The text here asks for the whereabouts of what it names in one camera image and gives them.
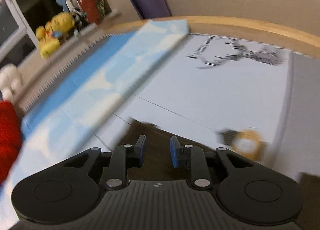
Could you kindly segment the olive green corduroy pants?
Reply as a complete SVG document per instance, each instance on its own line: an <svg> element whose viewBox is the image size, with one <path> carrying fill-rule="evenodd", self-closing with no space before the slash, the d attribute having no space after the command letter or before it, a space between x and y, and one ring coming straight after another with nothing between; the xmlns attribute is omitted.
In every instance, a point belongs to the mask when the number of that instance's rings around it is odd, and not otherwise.
<svg viewBox="0 0 320 230"><path fill-rule="evenodd" d="M142 123L135 119L131 122L118 145L133 144L140 135L147 137L146 155L142 168L127 171L129 180L184 180L189 178L189 171L175 169L172 165L169 140L173 136L151 123ZM304 205L297 219L304 229L319 229L319 176L300 173L298 176Z"/></svg>

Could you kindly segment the blue cloud pattern blanket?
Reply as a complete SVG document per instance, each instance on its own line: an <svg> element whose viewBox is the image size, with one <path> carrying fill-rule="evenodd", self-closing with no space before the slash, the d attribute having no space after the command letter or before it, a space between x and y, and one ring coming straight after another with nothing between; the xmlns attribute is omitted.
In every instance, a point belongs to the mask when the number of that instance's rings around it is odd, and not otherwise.
<svg viewBox="0 0 320 230"><path fill-rule="evenodd" d="M1 185L1 229L18 221L16 184L74 155L188 34L184 19L148 21L137 31L104 35L69 64L70 73L55 74L22 119L22 150Z"/></svg>

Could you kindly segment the red knitted garment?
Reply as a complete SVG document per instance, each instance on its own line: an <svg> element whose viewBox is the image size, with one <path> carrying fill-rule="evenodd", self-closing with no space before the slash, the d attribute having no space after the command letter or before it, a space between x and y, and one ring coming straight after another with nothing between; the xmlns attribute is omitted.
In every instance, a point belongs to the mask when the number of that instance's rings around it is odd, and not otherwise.
<svg viewBox="0 0 320 230"><path fill-rule="evenodd" d="M1 184L8 177L22 146L21 124L11 102L0 104L0 173Z"/></svg>

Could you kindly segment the white plush toy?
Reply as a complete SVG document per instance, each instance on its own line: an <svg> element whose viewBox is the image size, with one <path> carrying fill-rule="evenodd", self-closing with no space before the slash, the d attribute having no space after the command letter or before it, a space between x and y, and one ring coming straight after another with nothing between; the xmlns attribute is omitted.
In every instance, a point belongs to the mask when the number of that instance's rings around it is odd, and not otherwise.
<svg viewBox="0 0 320 230"><path fill-rule="evenodd" d="M14 96L21 91L22 77L14 64L1 68L1 94L4 101L12 102Z"/></svg>

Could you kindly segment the yellow plush toy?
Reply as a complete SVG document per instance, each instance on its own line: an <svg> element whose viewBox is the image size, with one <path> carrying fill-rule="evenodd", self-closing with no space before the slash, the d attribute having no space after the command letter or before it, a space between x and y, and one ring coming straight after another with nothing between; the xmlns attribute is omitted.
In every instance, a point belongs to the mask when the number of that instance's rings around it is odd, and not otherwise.
<svg viewBox="0 0 320 230"><path fill-rule="evenodd" d="M42 58L49 58L61 46L61 39L75 27L75 20L70 12L55 15L45 26L39 26L35 35L39 41L39 52Z"/></svg>

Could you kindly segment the purple rolled mat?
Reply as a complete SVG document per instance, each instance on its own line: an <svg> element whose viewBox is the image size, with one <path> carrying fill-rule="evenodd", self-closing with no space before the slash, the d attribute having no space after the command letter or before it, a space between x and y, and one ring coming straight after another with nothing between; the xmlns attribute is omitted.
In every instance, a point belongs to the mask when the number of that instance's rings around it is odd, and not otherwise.
<svg viewBox="0 0 320 230"><path fill-rule="evenodd" d="M166 0L130 0L140 19L170 17L171 11Z"/></svg>

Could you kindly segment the wooden bed frame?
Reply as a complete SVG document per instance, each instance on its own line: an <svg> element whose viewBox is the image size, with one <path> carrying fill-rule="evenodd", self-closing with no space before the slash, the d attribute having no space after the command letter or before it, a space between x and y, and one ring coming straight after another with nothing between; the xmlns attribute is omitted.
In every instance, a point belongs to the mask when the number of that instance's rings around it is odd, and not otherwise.
<svg viewBox="0 0 320 230"><path fill-rule="evenodd" d="M219 16L178 16L156 21L185 19L193 33L222 35L274 44L319 58L319 37L283 25L252 19Z"/></svg>

